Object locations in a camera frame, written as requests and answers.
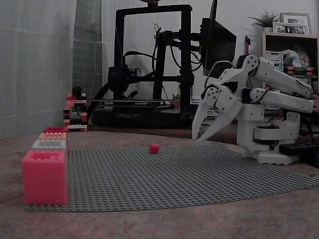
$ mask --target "3d printer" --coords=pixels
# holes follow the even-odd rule
[[[108,83],[98,92],[88,108],[88,119],[92,116],[92,123],[122,127],[179,127],[191,125],[197,106],[191,104],[191,88],[194,84],[195,70],[201,66],[204,75],[218,78],[226,68],[232,65],[236,47],[236,36],[215,21],[217,0],[213,1],[210,18],[203,18],[200,33],[191,33],[190,5],[158,5],[158,0],[142,0],[148,3],[147,7],[120,9],[116,12],[116,34],[114,67],[109,68]],[[124,23],[127,15],[181,12],[181,29],[178,32],[157,31],[153,55],[130,51],[123,54]],[[166,48],[178,48],[181,51],[180,75],[164,76]],[[192,69],[191,54],[200,54],[199,67]],[[145,76],[138,76],[125,63],[128,55],[147,55],[152,58],[153,71]],[[132,92],[124,95],[130,84],[138,82],[154,82],[153,99],[137,100]],[[170,100],[161,98],[163,82],[180,83],[180,109],[175,109]],[[103,99],[107,91],[113,92],[113,99]],[[107,103],[103,109],[95,109],[101,102]]]

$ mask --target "robotic arm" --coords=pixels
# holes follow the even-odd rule
[[[237,84],[231,91],[227,83]],[[280,90],[263,89],[263,83]],[[260,87],[247,88],[249,85]],[[238,118],[237,143],[246,156],[259,163],[289,164],[299,159],[280,153],[280,146],[293,144],[299,136],[300,114],[289,112],[286,121],[265,119],[265,107],[274,106],[294,112],[313,111],[311,86],[274,68],[264,58],[247,56],[241,69],[226,69],[219,79],[211,82],[201,95],[192,124],[192,137],[197,142],[207,140]],[[200,127],[210,110],[216,119],[198,138]]]

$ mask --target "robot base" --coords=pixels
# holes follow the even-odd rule
[[[244,153],[245,157],[255,158],[259,164],[268,163],[268,164],[284,164],[288,165],[294,162],[298,162],[299,156],[286,156],[284,154],[278,152],[271,151],[256,151],[256,152],[248,152]]]

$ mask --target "stacked lego bricks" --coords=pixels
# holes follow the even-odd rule
[[[66,98],[66,105],[63,109],[63,120],[65,127],[67,127],[69,131],[87,130],[86,106],[87,100],[85,93],[82,93],[79,97],[69,94]],[[72,117],[72,107],[75,108],[80,119]]]
[[[66,127],[47,127],[22,159],[24,202],[67,205]]]
[[[274,64],[274,67],[284,71],[284,55],[281,51],[266,51],[266,59]]]

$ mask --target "lego baseplate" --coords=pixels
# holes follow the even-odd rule
[[[27,211],[106,212],[189,207],[279,194],[319,181],[258,164],[223,145],[72,149],[68,206]]]

